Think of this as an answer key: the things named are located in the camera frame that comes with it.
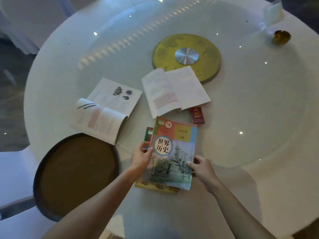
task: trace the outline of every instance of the hand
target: hand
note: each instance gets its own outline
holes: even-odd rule
[[[204,184],[209,193],[213,193],[213,187],[220,183],[213,166],[207,158],[195,155],[194,162],[187,162],[187,165],[194,170],[199,180]]]
[[[137,173],[137,178],[142,175],[150,163],[154,148],[144,149],[144,147],[148,147],[149,145],[149,142],[143,141],[133,150],[130,168]]]

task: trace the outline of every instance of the black diagonal stripe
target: black diagonal stripe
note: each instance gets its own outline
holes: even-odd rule
[[[89,104],[85,104],[85,105],[83,105],[83,106],[92,105],[92,104],[95,104],[95,103],[89,103]]]
[[[87,107],[83,108],[83,110],[84,110],[84,109],[87,109],[87,108],[90,108],[90,107],[92,107],[92,106],[97,106],[97,104],[95,104],[95,105],[90,105],[90,106],[87,106]]]

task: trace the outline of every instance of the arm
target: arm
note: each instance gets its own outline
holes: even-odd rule
[[[215,197],[236,239],[276,239],[217,178],[208,159],[195,156],[194,162],[189,162],[187,165],[194,169],[206,190]]]
[[[151,160],[154,148],[146,153],[142,142],[134,149],[131,166],[91,199],[68,213],[42,239],[99,238],[113,214]]]

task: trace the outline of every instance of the person's left arm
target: person's left arm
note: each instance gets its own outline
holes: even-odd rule
[[[144,146],[149,146],[149,142],[142,142],[134,149],[129,169],[63,217],[42,239],[98,239],[134,181],[142,175],[151,160],[154,148],[144,153]]]

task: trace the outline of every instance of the gold ashtray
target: gold ashtray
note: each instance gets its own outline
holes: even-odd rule
[[[275,32],[272,42],[277,45],[286,44],[291,40],[291,35],[287,31],[278,30]]]

